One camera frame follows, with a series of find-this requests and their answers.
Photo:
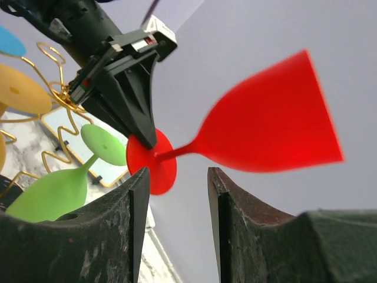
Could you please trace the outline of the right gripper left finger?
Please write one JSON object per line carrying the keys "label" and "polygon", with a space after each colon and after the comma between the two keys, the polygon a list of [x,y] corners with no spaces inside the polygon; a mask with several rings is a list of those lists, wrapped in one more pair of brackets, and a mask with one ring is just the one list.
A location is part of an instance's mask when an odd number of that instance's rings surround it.
{"label": "right gripper left finger", "polygon": [[2,282],[137,282],[150,172],[57,220],[1,215]]}

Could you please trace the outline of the green wine glass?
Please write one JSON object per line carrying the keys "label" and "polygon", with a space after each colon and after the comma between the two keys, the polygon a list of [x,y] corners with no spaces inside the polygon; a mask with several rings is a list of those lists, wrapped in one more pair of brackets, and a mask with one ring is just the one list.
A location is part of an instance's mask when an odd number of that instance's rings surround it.
{"label": "green wine glass", "polygon": [[92,156],[76,169],[63,169],[37,179],[5,211],[27,222],[55,221],[85,203],[87,173],[97,161],[125,166],[125,147],[108,131],[94,124],[81,127],[81,137]]}

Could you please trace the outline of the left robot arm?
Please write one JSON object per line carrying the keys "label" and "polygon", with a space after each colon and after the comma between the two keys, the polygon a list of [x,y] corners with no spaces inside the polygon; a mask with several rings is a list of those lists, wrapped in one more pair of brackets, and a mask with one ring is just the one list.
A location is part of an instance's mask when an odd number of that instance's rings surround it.
{"label": "left robot arm", "polygon": [[2,1],[1,9],[59,43],[80,66],[64,87],[70,105],[155,147],[152,72],[177,48],[174,32],[147,12],[139,29],[124,34],[100,1]]}

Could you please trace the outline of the red wine glass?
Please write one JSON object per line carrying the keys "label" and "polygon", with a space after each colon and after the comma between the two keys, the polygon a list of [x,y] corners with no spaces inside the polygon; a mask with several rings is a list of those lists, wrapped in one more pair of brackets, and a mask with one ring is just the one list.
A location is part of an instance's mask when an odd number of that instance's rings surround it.
{"label": "red wine glass", "polygon": [[150,192],[174,185],[176,158],[200,154],[231,169],[275,173],[342,162],[343,153],[307,50],[229,90],[209,111],[196,137],[174,149],[157,131],[153,149],[128,139],[130,173],[150,171]]}

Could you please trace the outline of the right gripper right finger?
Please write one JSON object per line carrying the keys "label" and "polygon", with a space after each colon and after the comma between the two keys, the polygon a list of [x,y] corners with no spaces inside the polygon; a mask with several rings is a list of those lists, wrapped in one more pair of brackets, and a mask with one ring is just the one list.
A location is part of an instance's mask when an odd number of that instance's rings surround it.
{"label": "right gripper right finger", "polygon": [[376,211],[293,216],[245,191],[218,167],[207,187],[220,282],[375,282]]}

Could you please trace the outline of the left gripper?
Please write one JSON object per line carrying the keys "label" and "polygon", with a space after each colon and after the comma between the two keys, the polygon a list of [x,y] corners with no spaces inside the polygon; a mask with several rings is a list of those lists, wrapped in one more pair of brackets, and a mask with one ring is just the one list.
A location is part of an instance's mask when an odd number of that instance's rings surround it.
{"label": "left gripper", "polygon": [[151,73],[158,43],[145,31],[109,36],[69,83],[70,100],[147,149],[156,145]]}

